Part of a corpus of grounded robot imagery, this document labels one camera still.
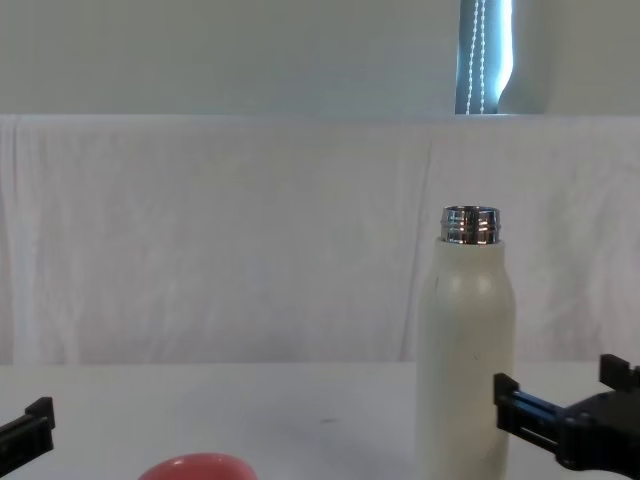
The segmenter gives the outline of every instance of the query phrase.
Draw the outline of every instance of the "white bottle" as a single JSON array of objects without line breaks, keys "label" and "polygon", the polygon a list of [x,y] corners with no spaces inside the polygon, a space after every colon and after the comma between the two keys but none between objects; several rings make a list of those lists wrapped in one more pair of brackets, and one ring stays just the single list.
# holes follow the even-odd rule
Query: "white bottle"
[{"label": "white bottle", "polygon": [[444,209],[418,327],[418,480],[504,478],[493,375],[512,370],[515,301],[499,232],[497,209]]}]

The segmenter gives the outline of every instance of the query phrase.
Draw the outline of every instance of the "white wall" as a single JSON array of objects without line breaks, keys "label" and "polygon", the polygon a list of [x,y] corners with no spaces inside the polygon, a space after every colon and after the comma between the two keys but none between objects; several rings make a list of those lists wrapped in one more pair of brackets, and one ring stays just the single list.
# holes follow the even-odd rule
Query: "white wall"
[{"label": "white wall", "polygon": [[501,111],[640,114],[638,0],[513,0],[515,69]]},{"label": "white wall", "polygon": [[457,0],[2,0],[0,113],[451,113],[457,26]]}]

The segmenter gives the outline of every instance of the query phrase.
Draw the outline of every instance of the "red object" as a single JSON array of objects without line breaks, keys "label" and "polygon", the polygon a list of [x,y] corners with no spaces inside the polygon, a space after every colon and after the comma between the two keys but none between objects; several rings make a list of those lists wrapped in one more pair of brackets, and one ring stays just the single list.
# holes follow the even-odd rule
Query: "red object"
[{"label": "red object", "polygon": [[258,477],[239,458],[221,453],[194,453],[162,462],[139,480],[258,480]]}]

